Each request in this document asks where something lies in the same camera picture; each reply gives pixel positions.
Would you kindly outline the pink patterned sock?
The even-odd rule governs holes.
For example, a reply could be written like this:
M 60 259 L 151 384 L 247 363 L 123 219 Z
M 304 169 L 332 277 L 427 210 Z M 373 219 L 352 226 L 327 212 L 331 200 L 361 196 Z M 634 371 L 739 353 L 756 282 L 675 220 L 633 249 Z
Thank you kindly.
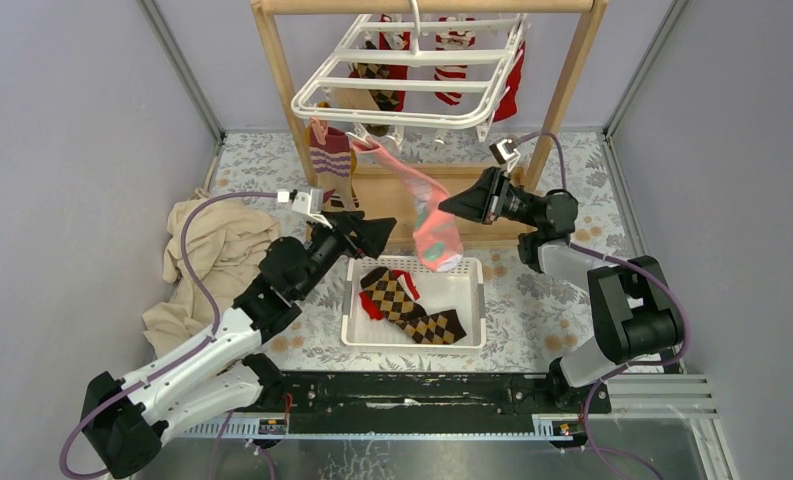
M 463 258 L 464 247 L 455 216 L 440 209 L 440 204 L 450 197 L 448 190 L 374 140 L 354 139 L 350 146 L 394 174 L 413 197 L 417 218 L 412 236 L 421 263 L 433 272 L 453 270 Z

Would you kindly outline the pink purple striped sock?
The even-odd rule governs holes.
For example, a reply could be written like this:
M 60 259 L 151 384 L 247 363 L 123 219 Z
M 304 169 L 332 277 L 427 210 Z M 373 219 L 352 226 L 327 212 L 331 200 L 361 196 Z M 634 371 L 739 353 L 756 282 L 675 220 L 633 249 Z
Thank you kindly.
M 325 201 L 327 211 L 355 211 L 359 201 L 352 185 L 357 166 L 355 152 L 343 130 L 326 121 L 311 118 L 307 127 L 308 148 L 317 184 L 331 196 Z

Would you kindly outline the red snowflake santa sock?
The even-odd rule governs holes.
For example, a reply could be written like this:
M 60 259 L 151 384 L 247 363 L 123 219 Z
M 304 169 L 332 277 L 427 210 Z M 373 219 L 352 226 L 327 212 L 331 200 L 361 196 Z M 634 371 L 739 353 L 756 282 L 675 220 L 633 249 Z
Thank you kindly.
M 377 267 L 360 279 L 359 286 L 361 307 L 372 320 L 399 324 L 426 313 L 407 271 Z

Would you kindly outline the white plastic basket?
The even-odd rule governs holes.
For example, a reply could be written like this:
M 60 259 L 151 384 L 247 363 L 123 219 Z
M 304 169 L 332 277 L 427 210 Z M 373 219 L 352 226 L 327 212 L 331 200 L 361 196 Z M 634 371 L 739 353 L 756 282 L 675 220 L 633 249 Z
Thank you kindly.
M 351 259 L 341 339 L 355 349 L 464 355 L 487 342 L 481 262 L 445 272 L 409 256 Z

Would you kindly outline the brown yellow argyle sock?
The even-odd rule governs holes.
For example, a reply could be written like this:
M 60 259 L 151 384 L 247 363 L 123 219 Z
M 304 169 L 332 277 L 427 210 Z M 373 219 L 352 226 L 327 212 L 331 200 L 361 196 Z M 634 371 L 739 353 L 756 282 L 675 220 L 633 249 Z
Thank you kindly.
M 458 313 L 429 313 L 408 271 L 376 267 L 359 280 L 358 298 L 372 321 L 397 327 L 416 344 L 453 345 L 467 337 Z

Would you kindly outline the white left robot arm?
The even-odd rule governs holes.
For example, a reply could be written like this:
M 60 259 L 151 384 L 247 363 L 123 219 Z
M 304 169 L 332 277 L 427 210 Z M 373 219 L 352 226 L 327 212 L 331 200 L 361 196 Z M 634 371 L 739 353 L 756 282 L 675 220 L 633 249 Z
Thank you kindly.
M 76 431 L 104 473 L 124 479 L 139 472 L 171 439 L 224 411 L 276 407 L 280 372 L 260 348 L 301 315 L 301 301 L 338 260 L 378 258 L 396 224 L 361 211 L 323 214 L 308 242 L 273 241 L 258 275 L 211 326 L 120 378 L 93 378 Z

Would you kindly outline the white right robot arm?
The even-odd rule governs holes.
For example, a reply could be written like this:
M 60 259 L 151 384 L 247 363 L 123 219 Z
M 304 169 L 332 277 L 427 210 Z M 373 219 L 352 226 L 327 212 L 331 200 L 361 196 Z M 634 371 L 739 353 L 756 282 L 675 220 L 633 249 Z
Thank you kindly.
M 579 203 L 568 190 L 531 193 L 503 169 L 490 167 L 439 207 L 474 223 L 506 219 L 532 227 L 518 237 L 521 263 L 588 294 L 592 338 L 554 360 L 547 374 L 545 396 L 555 410 L 573 410 L 584 400 L 585 387 L 684 342 L 684 319 L 658 261 L 624 260 L 573 243 Z

